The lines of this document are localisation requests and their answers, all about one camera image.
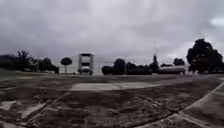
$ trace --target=cloud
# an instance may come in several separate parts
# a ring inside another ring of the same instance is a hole
[[[223,0],[1,0],[0,53],[24,49],[57,64],[81,52],[100,61],[125,57],[148,64],[156,53],[161,62],[172,62],[185,57],[199,37],[224,48],[223,5]]]

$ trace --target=tree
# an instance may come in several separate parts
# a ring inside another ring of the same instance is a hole
[[[175,58],[174,60],[173,60],[173,64],[174,65],[185,65],[185,62],[184,62],[184,60],[183,59],[181,59],[181,58]]]
[[[0,68],[15,69],[14,55],[0,55]]]
[[[198,39],[192,48],[188,50],[187,61],[190,69],[199,73],[213,71],[214,68],[222,64],[222,55],[213,49],[209,42],[204,39]]]
[[[124,75],[125,74],[125,61],[118,58],[114,62],[114,75]]]
[[[157,61],[157,56],[153,56],[153,62],[149,65],[150,69],[152,69],[153,73],[158,73],[159,71],[159,63]]]
[[[72,64],[72,60],[69,57],[65,57],[61,60],[61,64],[65,66],[65,73],[67,74],[67,66]]]
[[[129,70],[129,69],[135,69],[136,68],[136,65],[133,64],[133,63],[131,63],[131,62],[128,62],[126,64],[126,68],[127,68],[127,70]]]
[[[18,69],[24,71],[26,68],[30,68],[33,57],[30,56],[26,51],[20,51],[17,53],[16,66],[18,67]]]
[[[165,63],[163,63],[160,67],[171,67],[171,66],[173,66],[172,64],[165,64]]]
[[[113,67],[104,66],[102,69],[103,75],[112,75],[113,74]]]

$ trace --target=ground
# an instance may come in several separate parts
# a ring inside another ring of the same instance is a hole
[[[0,77],[0,128],[224,127],[222,75]]]

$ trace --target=tower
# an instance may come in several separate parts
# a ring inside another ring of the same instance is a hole
[[[91,53],[79,54],[79,74],[93,74],[94,55]]]

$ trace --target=palm tree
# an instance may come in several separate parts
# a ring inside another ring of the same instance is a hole
[[[17,53],[17,67],[19,68],[19,70],[24,71],[25,68],[30,67],[33,57],[30,56],[29,53],[26,51],[18,51]]]

